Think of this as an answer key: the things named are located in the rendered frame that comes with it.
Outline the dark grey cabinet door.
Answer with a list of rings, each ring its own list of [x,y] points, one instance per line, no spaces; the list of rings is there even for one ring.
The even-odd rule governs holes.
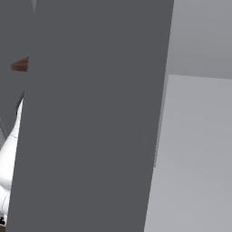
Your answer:
[[[30,54],[8,226],[143,232],[174,0],[8,0]]]

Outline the brown wooden shelf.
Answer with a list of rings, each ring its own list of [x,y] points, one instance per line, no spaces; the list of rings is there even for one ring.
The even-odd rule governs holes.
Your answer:
[[[28,70],[29,58],[25,57],[11,64],[11,69],[18,72],[26,72]]]

